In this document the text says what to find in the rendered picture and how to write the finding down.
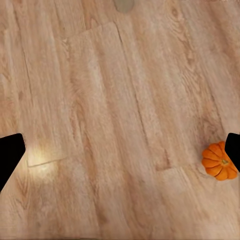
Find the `pumpkin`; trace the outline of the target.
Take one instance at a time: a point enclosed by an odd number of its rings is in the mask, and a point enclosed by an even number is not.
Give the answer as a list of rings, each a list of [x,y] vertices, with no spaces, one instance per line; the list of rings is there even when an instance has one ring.
[[[201,163],[208,175],[218,181],[233,180],[240,172],[225,152],[225,141],[211,143],[202,151]]]

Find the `pillar candle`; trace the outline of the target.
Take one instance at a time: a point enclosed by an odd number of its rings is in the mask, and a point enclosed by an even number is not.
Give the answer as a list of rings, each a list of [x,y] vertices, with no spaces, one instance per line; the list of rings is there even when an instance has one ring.
[[[134,7],[134,0],[113,0],[116,10],[121,14],[129,13]]]

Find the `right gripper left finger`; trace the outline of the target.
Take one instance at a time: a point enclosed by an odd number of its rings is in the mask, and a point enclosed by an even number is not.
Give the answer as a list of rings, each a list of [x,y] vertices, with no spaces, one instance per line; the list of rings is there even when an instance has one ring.
[[[26,152],[21,133],[0,138],[0,192]]]

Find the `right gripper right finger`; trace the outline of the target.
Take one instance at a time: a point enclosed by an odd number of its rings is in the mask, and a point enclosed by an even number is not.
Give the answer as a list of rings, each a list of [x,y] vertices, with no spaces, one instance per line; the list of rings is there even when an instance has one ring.
[[[233,132],[228,134],[225,152],[240,172],[240,134]]]

